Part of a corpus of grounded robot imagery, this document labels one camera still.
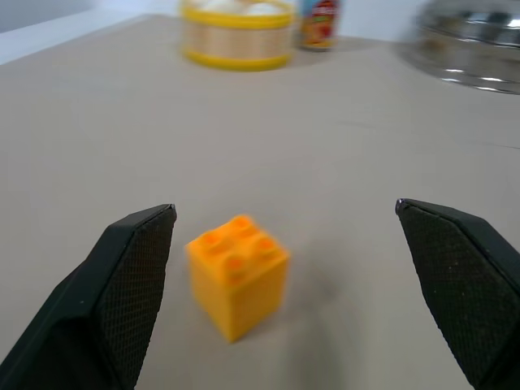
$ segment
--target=can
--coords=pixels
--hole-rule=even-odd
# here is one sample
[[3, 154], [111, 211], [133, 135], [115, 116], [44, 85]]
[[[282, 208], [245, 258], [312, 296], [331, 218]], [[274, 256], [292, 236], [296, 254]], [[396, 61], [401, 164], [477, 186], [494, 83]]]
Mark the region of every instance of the can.
[[334, 30], [339, 16], [340, 0], [301, 0], [299, 46], [325, 51], [334, 46]]

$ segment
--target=table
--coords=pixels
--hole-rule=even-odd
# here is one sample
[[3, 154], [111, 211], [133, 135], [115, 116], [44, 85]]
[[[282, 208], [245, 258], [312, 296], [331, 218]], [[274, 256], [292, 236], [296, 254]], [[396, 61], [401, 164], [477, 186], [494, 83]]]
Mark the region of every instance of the table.
[[[137, 389], [468, 390], [421, 295], [398, 197], [520, 244], [518, 98], [446, 84], [349, 39], [233, 73], [149, 17], [0, 67], [0, 354], [106, 225], [174, 202], [162, 309]], [[184, 245], [248, 213], [292, 250], [280, 312], [227, 345]]]

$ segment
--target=lego brick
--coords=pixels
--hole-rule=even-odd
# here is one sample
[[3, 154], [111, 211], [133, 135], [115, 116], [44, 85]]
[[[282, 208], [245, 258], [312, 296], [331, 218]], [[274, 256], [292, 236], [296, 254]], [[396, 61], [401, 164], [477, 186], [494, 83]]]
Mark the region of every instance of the lego brick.
[[249, 216], [203, 233], [186, 250], [193, 296], [228, 341], [280, 306], [289, 253]]

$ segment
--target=can label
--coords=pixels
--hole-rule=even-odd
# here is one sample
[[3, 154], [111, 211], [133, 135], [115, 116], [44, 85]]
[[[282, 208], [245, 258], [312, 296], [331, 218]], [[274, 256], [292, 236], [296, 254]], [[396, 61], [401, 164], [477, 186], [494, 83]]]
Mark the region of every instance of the can label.
[[327, 49], [334, 43], [333, 27], [337, 18], [338, 0], [302, 0], [301, 44]]

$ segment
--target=stainless steel pot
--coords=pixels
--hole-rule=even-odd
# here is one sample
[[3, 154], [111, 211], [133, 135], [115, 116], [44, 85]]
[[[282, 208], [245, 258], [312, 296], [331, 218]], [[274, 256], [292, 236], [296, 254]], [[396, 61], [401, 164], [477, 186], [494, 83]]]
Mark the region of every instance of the stainless steel pot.
[[520, 93], [520, 0], [430, 3], [403, 55], [442, 80]]

